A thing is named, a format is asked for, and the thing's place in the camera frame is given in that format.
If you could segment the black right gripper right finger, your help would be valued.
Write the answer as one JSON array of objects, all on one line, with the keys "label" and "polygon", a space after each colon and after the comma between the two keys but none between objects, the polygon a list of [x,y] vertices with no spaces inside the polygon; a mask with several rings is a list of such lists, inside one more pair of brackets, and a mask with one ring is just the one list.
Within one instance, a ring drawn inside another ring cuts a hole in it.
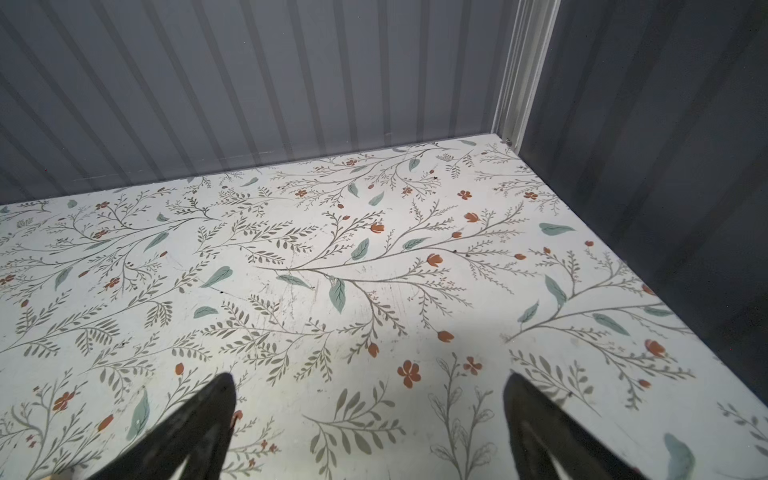
[{"label": "black right gripper right finger", "polygon": [[520,479],[642,479],[518,373],[503,390],[509,443]]}]

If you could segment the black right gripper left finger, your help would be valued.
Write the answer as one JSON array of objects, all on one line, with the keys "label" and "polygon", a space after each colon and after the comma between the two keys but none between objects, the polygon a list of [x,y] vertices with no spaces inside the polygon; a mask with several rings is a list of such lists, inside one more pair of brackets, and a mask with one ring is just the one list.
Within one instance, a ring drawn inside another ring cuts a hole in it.
[{"label": "black right gripper left finger", "polygon": [[236,386],[217,375],[145,439],[96,472],[94,479],[218,479],[233,435]]}]

